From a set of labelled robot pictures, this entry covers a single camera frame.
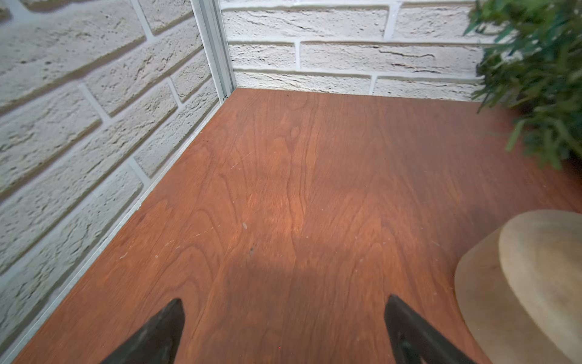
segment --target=brick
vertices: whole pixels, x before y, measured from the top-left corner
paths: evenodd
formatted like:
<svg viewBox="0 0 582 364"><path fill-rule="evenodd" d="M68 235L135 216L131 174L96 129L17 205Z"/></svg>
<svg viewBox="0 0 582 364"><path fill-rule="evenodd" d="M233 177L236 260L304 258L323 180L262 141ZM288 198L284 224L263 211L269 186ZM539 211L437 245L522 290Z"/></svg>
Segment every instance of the brick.
<svg viewBox="0 0 582 364"><path fill-rule="evenodd" d="M144 40L129 0L68 6L0 32L0 112L68 74Z"/></svg>
<svg viewBox="0 0 582 364"><path fill-rule="evenodd" d="M305 43L301 67L474 75L482 55L469 46Z"/></svg>
<svg viewBox="0 0 582 364"><path fill-rule="evenodd" d="M227 38L268 40L273 37L311 37L382 40L386 9L303 9L225 11Z"/></svg>
<svg viewBox="0 0 582 364"><path fill-rule="evenodd" d="M206 113L218 102L214 83L209 80L173 118L167 120L137 150L134 157L150 177L164 164Z"/></svg>
<svg viewBox="0 0 582 364"><path fill-rule="evenodd" d="M476 40L490 42L492 37L471 33L463 37L469 25L472 5L403 6L398 13L394 39Z"/></svg>
<svg viewBox="0 0 582 364"><path fill-rule="evenodd" d="M69 83L0 118L0 195L100 123Z"/></svg>
<svg viewBox="0 0 582 364"><path fill-rule="evenodd" d="M375 96L471 101L471 93L478 88L479 86L475 83L377 79L372 94Z"/></svg>
<svg viewBox="0 0 582 364"><path fill-rule="evenodd" d="M9 19L9 18L10 18L10 9L8 9L8 6L4 2L4 0L0 0L0 22L2 22L3 20Z"/></svg>
<svg viewBox="0 0 582 364"><path fill-rule="evenodd" d="M194 16L190 0L140 0L140 5L154 34Z"/></svg>
<svg viewBox="0 0 582 364"><path fill-rule="evenodd" d="M109 114L116 114L200 47L196 22L187 20L155 43L144 44L97 69L85 82L101 106Z"/></svg>
<svg viewBox="0 0 582 364"><path fill-rule="evenodd" d="M210 67L208 67L204 50L196 53L191 60L170 76L176 92L183 102L209 77Z"/></svg>
<svg viewBox="0 0 582 364"><path fill-rule="evenodd" d="M234 68L295 68L294 44L231 44L228 48Z"/></svg>
<svg viewBox="0 0 582 364"><path fill-rule="evenodd" d="M235 72L238 87L367 95L369 77Z"/></svg>
<svg viewBox="0 0 582 364"><path fill-rule="evenodd" d="M293 4L295 0L277 0L277 3ZM221 0L220 6L222 8L245 7L249 5L272 5L273 0Z"/></svg>
<svg viewBox="0 0 582 364"><path fill-rule="evenodd" d="M96 197L60 233L47 237L44 247L0 291L0 342L17 333L30 313L40 310L59 280L103 239L141 187L134 172L122 168L104 182Z"/></svg>
<svg viewBox="0 0 582 364"><path fill-rule="evenodd" d="M51 169L0 210L0 272L53 226L89 189L118 165L173 110L163 83L99 130L74 155Z"/></svg>

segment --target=wood grain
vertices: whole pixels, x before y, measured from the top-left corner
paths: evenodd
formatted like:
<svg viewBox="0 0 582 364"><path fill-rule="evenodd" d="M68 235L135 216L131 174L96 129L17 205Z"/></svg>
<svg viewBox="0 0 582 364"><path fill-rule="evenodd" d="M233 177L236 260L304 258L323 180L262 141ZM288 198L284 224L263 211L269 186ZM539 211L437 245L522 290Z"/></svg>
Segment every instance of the wood grain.
<svg viewBox="0 0 582 364"><path fill-rule="evenodd" d="M487 363L457 262L518 213L582 211L582 180L477 107L237 89L16 363L98 363L174 297L178 364L393 363L391 293Z"/></svg>

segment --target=aluminum corner strip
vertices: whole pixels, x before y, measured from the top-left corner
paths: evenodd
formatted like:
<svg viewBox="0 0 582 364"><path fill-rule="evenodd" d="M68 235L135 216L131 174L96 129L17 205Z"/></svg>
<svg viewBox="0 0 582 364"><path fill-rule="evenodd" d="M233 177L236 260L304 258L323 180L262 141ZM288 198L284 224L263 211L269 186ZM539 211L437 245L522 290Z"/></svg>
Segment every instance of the aluminum corner strip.
<svg viewBox="0 0 582 364"><path fill-rule="evenodd" d="M220 103L236 88L219 0L190 0Z"/></svg>

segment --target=beige round object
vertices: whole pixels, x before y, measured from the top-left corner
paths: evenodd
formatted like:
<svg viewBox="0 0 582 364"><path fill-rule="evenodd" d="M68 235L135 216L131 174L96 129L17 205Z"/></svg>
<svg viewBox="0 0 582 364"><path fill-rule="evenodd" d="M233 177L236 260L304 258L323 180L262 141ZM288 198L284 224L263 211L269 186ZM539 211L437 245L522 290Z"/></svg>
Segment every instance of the beige round object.
<svg viewBox="0 0 582 364"><path fill-rule="evenodd" d="M512 218L461 258L455 293L494 364L582 363L582 215Z"/></svg>

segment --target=white brick wall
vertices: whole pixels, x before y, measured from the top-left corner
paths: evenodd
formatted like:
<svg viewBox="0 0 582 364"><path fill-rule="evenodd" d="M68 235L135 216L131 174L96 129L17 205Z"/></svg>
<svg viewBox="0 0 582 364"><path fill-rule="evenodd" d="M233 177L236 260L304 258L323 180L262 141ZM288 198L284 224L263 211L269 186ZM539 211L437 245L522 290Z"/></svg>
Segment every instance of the white brick wall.
<svg viewBox="0 0 582 364"><path fill-rule="evenodd" d="M473 1L221 0L238 87L470 100Z"/></svg>
<svg viewBox="0 0 582 364"><path fill-rule="evenodd" d="M0 362L217 102L189 1L0 0Z"/></svg>

